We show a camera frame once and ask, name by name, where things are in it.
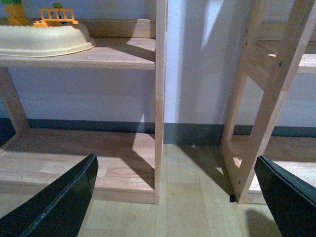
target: white plastic tray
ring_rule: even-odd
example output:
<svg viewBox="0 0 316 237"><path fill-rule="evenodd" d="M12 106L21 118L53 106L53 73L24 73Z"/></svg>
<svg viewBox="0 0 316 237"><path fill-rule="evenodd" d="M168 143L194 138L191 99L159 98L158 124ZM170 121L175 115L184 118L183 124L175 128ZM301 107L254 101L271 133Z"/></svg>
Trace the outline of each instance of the white plastic tray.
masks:
<svg viewBox="0 0 316 237"><path fill-rule="evenodd" d="M0 55L50 57L81 52L95 46L83 24L57 27L0 26Z"/></svg>

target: upper shelf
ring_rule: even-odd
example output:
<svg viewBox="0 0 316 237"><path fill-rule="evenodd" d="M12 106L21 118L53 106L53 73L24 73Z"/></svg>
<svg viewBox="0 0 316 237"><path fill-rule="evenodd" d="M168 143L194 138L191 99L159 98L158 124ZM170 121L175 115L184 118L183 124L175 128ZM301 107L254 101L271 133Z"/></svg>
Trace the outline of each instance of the upper shelf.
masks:
<svg viewBox="0 0 316 237"><path fill-rule="evenodd" d="M259 41L258 45L277 55L280 41ZM305 53L303 54L297 73L316 74L316 42L309 42Z"/></svg>
<svg viewBox="0 0 316 237"><path fill-rule="evenodd" d="M55 57L0 56L1 67L155 69L156 40L149 38L95 38L87 51Z"/></svg>

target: wooden post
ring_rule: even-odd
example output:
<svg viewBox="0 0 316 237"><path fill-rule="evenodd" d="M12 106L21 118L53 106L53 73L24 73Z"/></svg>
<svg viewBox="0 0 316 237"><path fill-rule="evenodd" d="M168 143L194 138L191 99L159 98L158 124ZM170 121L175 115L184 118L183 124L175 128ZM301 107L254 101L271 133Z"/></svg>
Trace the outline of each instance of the wooden post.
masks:
<svg viewBox="0 0 316 237"><path fill-rule="evenodd" d="M225 160L225 165L228 170L228 174L231 180L232 187L234 192L238 191L238 169L233 161L233 157L230 153L229 144L233 135L234 127L238 117L238 112L242 100L242 95L247 80L247 75L244 72L246 60L247 60L247 49L256 43L260 26L265 16L267 1L265 0L255 0L253 2L250 15L249 15L249 24L246 29L246 36L243 45L243 49L240 56L239 68L237 70L234 88L231 95L231 101L229 104L229 110L227 114L227 120L225 122L224 131L222 134L221 140L221 153Z"/></svg>
<svg viewBox="0 0 316 237"><path fill-rule="evenodd" d="M156 124L155 124L155 204L159 203L160 172L164 130L164 84L167 37L167 0L157 0L156 20Z"/></svg>
<svg viewBox="0 0 316 237"><path fill-rule="evenodd" d="M5 67L0 67L0 96L16 133L23 135L30 129L30 125L10 74Z"/></svg>
<svg viewBox="0 0 316 237"><path fill-rule="evenodd" d="M255 174L256 159L266 149L315 25L316 0L296 0L280 44L277 63L271 70L271 80L251 131L249 149L240 166L237 193L239 203L243 203L246 198Z"/></svg>

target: toy figure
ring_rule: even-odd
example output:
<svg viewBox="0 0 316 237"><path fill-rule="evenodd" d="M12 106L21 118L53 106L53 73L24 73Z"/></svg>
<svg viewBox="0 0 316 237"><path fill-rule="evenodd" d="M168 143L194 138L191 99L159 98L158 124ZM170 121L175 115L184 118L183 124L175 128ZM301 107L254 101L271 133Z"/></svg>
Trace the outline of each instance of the toy figure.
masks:
<svg viewBox="0 0 316 237"><path fill-rule="evenodd" d="M1 0L5 4L5 11L8 14L8 23L12 26L28 26L30 22L26 18L21 0Z"/></svg>

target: shelf leg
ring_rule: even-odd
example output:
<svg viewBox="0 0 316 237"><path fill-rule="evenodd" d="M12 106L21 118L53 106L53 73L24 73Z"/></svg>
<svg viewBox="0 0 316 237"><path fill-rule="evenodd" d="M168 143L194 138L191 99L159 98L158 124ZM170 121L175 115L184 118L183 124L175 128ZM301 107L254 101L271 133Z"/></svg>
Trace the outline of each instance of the shelf leg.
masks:
<svg viewBox="0 0 316 237"><path fill-rule="evenodd" d="M0 67L0 96L18 135L30 130L25 111L15 90L9 71Z"/></svg>

